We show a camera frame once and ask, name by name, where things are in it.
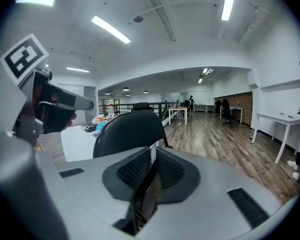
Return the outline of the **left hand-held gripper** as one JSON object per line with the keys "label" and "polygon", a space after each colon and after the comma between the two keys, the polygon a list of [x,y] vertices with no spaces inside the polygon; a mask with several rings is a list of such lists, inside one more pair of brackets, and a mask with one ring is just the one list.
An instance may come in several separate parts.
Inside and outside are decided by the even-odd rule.
{"label": "left hand-held gripper", "polygon": [[[60,133],[76,110],[95,106],[92,100],[48,82],[51,74],[39,68],[48,55],[29,34],[0,57],[0,133],[14,133],[33,146],[40,133]],[[35,115],[38,103],[42,121]]]}

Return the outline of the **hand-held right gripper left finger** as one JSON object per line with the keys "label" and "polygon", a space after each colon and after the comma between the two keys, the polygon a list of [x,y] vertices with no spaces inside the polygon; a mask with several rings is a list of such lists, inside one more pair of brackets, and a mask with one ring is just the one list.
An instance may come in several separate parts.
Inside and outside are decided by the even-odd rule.
{"label": "hand-held right gripper left finger", "polygon": [[114,199],[131,201],[149,173],[150,167],[150,148],[143,147],[108,166],[102,173],[102,183]]}

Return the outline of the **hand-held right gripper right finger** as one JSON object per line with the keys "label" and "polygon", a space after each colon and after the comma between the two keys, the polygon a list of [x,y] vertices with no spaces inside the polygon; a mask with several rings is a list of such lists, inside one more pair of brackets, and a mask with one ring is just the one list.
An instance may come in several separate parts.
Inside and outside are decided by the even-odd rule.
{"label": "hand-held right gripper right finger", "polygon": [[162,147],[156,148],[156,169],[162,188],[157,199],[160,205],[185,201],[201,181],[201,174],[193,163]]}

